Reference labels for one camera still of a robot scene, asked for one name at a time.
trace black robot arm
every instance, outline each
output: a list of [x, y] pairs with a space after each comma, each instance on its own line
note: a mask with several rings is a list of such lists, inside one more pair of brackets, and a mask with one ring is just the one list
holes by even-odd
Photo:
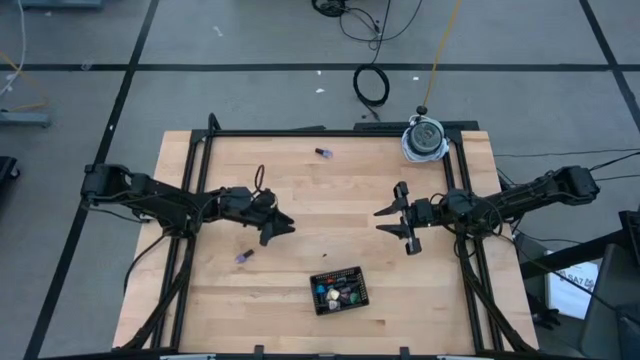
[[262, 230], [263, 246], [274, 236], [295, 231], [290, 226], [293, 220], [280, 212], [277, 197], [269, 189], [252, 193], [246, 187], [223, 187], [193, 194], [121, 165], [87, 165], [85, 173], [81, 195], [90, 205], [124, 205], [139, 219], [158, 220], [170, 236], [192, 237], [202, 223], [220, 219]]
[[409, 205], [409, 190], [404, 181], [399, 182], [393, 192], [395, 200], [391, 206], [376, 212], [375, 216], [401, 212], [400, 224], [378, 225], [377, 228], [400, 239], [408, 239], [407, 254], [414, 255], [421, 251], [415, 228], [445, 226], [451, 229], [451, 225], [462, 225], [469, 237], [487, 236], [504, 220], [522, 217], [526, 212], [553, 203], [588, 204], [595, 200], [600, 189], [588, 169], [568, 166], [487, 197], [453, 189], [441, 196], [438, 203], [418, 199]]

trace small purple object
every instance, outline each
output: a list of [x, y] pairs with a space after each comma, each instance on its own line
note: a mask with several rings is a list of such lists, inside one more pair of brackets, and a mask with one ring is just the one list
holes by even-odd
[[236, 256], [236, 264], [242, 264], [243, 262], [247, 261], [247, 258], [251, 255], [253, 255], [253, 249]]
[[316, 148], [316, 154], [320, 154], [322, 155], [323, 158], [326, 158], [326, 159], [331, 159], [333, 157], [333, 153], [331, 152], [331, 150], [325, 150], [320, 148]]

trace wooden tabletop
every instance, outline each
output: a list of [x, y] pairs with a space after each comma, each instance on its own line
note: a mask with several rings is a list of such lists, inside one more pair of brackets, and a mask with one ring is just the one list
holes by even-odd
[[[180, 186], [189, 136], [165, 133], [157, 180]], [[474, 192], [499, 191], [487, 133], [464, 132], [463, 138]], [[314, 153], [316, 147], [331, 149], [334, 157], [322, 158]], [[295, 220], [296, 232], [261, 247], [254, 228], [227, 221], [202, 227], [180, 351], [250, 353], [262, 344], [268, 353], [397, 354], [401, 346], [415, 355], [473, 353], [453, 235], [442, 228], [417, 229], [422, 253], [407, 256], [403, 242], [375, 229], [397, 223], [398, 216], [372, 215], [393, 201], [393, 186], [401, 180], [409, 185], [411, 201], [445, 193], [441, 162], [409, 163], [398, 138], [217, 137], [206, 189], [252, 189], [260, 164], [266, 167], [264, 187], [277, 194], [281, 211]], [[196, 166], [192, 191], [197, 174]], [[143, 225], [137, 251], [159, 234], [156, 224]], [[156, 305], [168, 244], [133, 271], [114, 345], [129, 340]], [[255, 255], [236, 264], [234, 258], [248, 249]], [[488, 238], [485, 251], [498, 307], [537, 347], [513, 245]], [[352, 266], [362, 267], [371, 304], [316, 316], [309, 276]], [[478, 304], [485, 347], [490, 348], [486, 313]]]

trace yellow cable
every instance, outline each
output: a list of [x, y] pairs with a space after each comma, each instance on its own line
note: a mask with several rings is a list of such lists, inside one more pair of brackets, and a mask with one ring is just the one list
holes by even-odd
[[27, 109], [38, 109], [38, 108], [42, 108], [42, 107], [46, 107], [49, 106], [49, 97], [46, 95], [46, 93], [40, 88], [40, 86], [38, 85], [38, 82], [35, 81], [31, 76], [29, 76], [28, 74], [24, 73], [23, 71], [19, 70], [18, 65], [14, 64], [13, 61], [11, 61], [11, 59], [5, 55], [2, 51], [0, 51], [0, 57], [7, 63], [9, 64], [9, 66], [11, 66], [15, 71], [18, 71], [16, 73], [16, 76], [20, 75], [22, 76], [38, 93], [38, 95], [40, 95], [40, 97], [42, 97], [42, 99], [44, 100], [41, 103], [36, 103], [36, 104], [28, 104], [28, 105], [22, 105], [22, 106], [18, 106], [15, 107], [13, 109], [9, 109], [9, 111], [20, 111], [20, 110], [27, 110]]
[[433, 61], [433, 67], [431, 68], [431, 75], [429, 76], [429, 86], [427, 87], [427, 96], [424, 97], [424, 106], [427, 106], [427, 101], [429, 101], [429, 95], [431, 94], [431, 87], [433, 86], [433, 81], [436, 78], [436, 67], [438, 66], [438, 62], [440, 61], [440, 54], [442, 53], [442, 49], [444, 49], [444, 44], [447, 42], [447, 38], [449, 38], [449, 33], [451, 32], [451, 28], [453, 27], [453, 23], [456, 21], [456, 17], [458, 17], [458, 10], [460, 10], [460, 4], [462, 0], [456, 1], [456, 6], [453, 8], [453, 13], [451, 14], [451, 18], [449, 19], [449, 24], [447, 24], [447, 30], [445, 30], [444, 35], [442, 36], [442, 40], [440, 40], [440, 46], [438, 46], [438, 51], [436, 52], [436, 59]]

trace tray of colorful objects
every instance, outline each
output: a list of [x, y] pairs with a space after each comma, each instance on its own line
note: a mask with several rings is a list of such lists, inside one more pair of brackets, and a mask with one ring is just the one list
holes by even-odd
[[327, 315], [369, 305], [369, 296], [359, 266], [309, 278], [316, 315]]

